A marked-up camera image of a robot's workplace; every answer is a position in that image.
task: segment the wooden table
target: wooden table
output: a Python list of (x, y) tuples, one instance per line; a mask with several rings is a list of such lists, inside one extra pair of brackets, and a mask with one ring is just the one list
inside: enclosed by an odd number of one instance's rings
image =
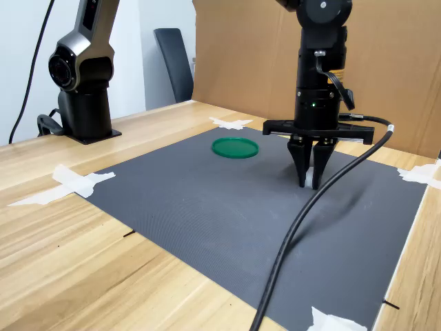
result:
[[(6, 330), (247, 330), (255, 310), (139, 234), (71, 194), (48, 205), (6, 207), (56, 185), (62, 163), (85, 175), (226, 121), (263, 119), (182, 103), (117, 119), (123, 135), (90, 146), (46, 136), (0, 148), (0, 328)], [(367, 149), (339, 143), (359, 155)], [(433, 163), (382, 148), (394, 167)], [(441, 330), (441, 192), (426, 191), (378, 330)], [(263, 330), (280, 330), (265, 319)]]

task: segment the gray mat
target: gray mat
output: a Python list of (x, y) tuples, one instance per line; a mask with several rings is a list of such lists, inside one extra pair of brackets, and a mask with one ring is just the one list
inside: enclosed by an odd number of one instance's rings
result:
[[(254, 140), (260, 153), (240, 160), (211, 151), (215, 139), (232, 135)], [(334, 153), (323, 179), (352, 159)], [(89, 202), (254, 307), (313, 194), (298, 187), (287, 140), (248, 128), (217, 128), (100, 173), (109, 171), (116, 177), (98, 184)], [(424, 189), (371, 161), (347, 174), (299, 228), (267, 316), (305, 331), (313, 306), (371, 328)]]

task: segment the cardboard box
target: cardboard box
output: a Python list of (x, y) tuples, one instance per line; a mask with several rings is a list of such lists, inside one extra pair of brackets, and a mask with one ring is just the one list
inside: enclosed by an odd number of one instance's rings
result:
[[(193, 99), (293, 119), (301, 29), (296, 13), (274, 0), (193, 2)], [(433, 158), (441, 148), (440, 13), (439, 0), (353, 0), (344, 80), (355, 94), (354, 112), (395, 124), (389, 147)], [(378, 126), (376, 139), (383, 132)]]

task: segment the green lid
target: green lid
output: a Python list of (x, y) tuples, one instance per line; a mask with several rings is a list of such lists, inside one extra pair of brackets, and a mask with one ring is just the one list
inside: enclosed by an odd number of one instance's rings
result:
[(222, 157), (246, 159), (259, 153), (259, 146), (249, 139), (228, 137), (220, 138), (213, 142), (212, 150)]

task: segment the chair backrest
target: chair backrest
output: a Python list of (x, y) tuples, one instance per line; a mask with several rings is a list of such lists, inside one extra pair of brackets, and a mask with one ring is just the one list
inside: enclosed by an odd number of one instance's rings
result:
[(154, 34), (164, 56), (176, 102), (190, 100), (194, 83), (181, 31), (155, 29)]

